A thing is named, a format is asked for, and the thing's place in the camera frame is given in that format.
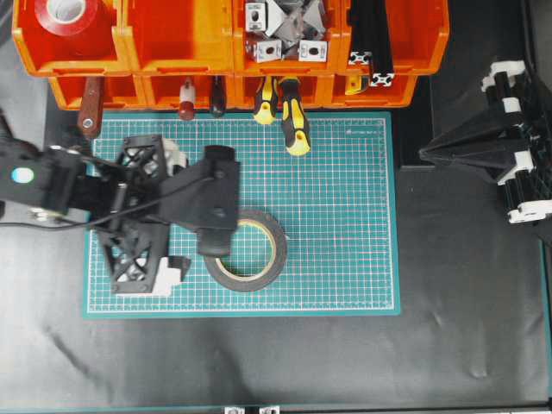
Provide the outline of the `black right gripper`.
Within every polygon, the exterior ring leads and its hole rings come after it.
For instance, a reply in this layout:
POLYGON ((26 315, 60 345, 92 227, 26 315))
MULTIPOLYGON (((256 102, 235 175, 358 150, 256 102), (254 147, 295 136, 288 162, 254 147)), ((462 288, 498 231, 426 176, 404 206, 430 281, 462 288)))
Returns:
POLYGON ((523 60, 490 66, 489 107, 419 150, 423 161, 496 183, 511 224, 551 218, 551 90, 523 60))

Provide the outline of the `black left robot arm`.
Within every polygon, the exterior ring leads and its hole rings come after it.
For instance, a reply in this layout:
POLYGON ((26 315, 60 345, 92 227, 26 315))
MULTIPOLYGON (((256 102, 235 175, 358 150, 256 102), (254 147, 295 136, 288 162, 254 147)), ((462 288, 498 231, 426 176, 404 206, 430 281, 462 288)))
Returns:
POLYGON ((151 294, 160 270, 184 278, 190 260, 169 253, 172 219, 159 210, 199 183, 187 159, 161 135, 123 140, 115 160, 52 146, 40 150, 1 124, 1 200, 23 204, 33 229, 96 234, 113 293, 151 294))

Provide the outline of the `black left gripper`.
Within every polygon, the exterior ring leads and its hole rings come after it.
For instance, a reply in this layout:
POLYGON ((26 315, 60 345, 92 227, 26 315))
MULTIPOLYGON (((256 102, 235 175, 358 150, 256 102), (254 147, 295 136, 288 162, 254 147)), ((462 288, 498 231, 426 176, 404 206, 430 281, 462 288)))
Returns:
POLYGON ((75 150, 79 161, 70 207, 85 210, 85 222, 69 229, 96 230, 109 269, 110 289, 119 296, 169 296, 191 267, 183 255, 169 254, 170 226, 152 217, 160 184, 189 166, 187 155, 162 135, 123 140, 109 161, 75 150))

